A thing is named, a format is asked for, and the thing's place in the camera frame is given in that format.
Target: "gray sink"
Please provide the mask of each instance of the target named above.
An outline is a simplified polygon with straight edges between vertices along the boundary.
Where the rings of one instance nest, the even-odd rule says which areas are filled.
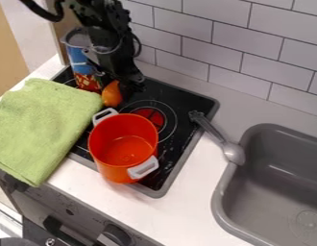
[[[229,163],[212,197],[216,221],[254,245],[317,246],[317,138],[249,129],[244,166]]]

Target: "orange pot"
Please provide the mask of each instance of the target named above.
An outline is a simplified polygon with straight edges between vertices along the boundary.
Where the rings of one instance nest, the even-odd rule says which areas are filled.
[[[93,116],[88,149],[103,177],[116,183],[134,183],[159,168],[159,134],[151,121],[114,109]]]

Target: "white pot handle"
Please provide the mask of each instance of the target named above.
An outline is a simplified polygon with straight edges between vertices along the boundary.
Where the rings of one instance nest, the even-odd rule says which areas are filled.
[[[159,161],[155,156],[138,166],[128,168],[129,177],[133,180],[139,180],[159,168]]]
[[[98,125],[100,122],[102,122],[104,119],[107,119],[113,115],[117,115],[118,111],[116,111],[113,108],[107,108],[103,111],[99,111],[96,114],[92,116],[92,123],[94,126]]]

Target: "dish towel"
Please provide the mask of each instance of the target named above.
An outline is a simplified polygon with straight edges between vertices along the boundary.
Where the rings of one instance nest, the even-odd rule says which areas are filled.
[[[0,101],[0,168],[40,186],[102,107],[100,95],[30,79]]]

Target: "orange fruit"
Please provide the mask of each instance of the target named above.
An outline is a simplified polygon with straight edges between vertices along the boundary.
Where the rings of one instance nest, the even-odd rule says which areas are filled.
[[[119,81],[112,81],[103,89],[102,100],[106,107],[117,107],[122,102],[122,95],[118,87]]]

